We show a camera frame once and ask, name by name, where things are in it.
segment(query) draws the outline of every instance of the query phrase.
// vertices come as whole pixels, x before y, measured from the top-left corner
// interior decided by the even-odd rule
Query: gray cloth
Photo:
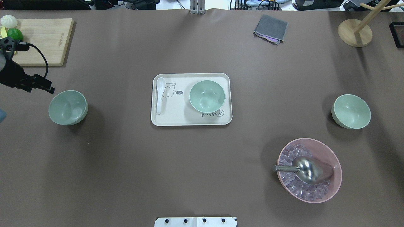
[[[270,42],[278,44],[279,41],[285,41],[285,33],[288,22],[263,15],[254,30],[254,34]]]

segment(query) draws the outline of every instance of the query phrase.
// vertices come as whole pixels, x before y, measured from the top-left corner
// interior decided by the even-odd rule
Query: metal bracket
[[[205,0],[191,0],[189,12],[191,14],[205,14]]]
[[[157,218],[154,227],[237,227],[237,217]]]

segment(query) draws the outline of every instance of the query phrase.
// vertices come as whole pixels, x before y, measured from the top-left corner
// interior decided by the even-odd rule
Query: pink bowl
[[[279,154],[279,158],[277,161],[277,165],[279,165],[279,159],[280,155],[282,154],[282,151],[290,144],[290,145],[297,145],[297,144],[303,144],[312,154],[313,158],[317,159],[319,161],[322,161],[324,163],[329,164],[330,166],[334,167],[334,174],[331,177],[330,181],[331,184],[328,186],[328,193],[324,195],[323,198],[321,199],[316,199],[314,201],[308,201],[308,200],[303,200],[297,196],[295,196],[283,183],[280,173],[278,172],[278,178],[282,184],[282,186],[294,197],[298,198],[299,200],[308,202],[308,203],[322,203],[325,202],[329,199],[331,199],[339,190],[341,183],[342,183],[342,169],[341,165],[338,161],[337,156],[334,154],[334,152],[327,147],[327,145],[321,143],[318,140],[315,139],[310,139],[310,138],[300,138],[300,139],[295,139],[292,142],[286,144],[286,146],[281,150]]]

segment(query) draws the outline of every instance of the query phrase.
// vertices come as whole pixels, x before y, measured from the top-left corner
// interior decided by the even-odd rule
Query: green lime
[[[7,31],[7,36],[9,36],[15,40],[20,40],[20,41],[24,40],[24,36],[23,36],[22,32],[20,30],[18,30],[17,28],[10,28]]]

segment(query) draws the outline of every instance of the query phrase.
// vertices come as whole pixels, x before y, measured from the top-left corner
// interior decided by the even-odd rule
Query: white spoon
[[[166,88],[166,81],[164,80],[163,77],[160,77],[157,79],[156,82],[157,86],[157,107],[156,107],[156,113],[161,114],[161,99],[163,97],[163,92],[164,89]]]

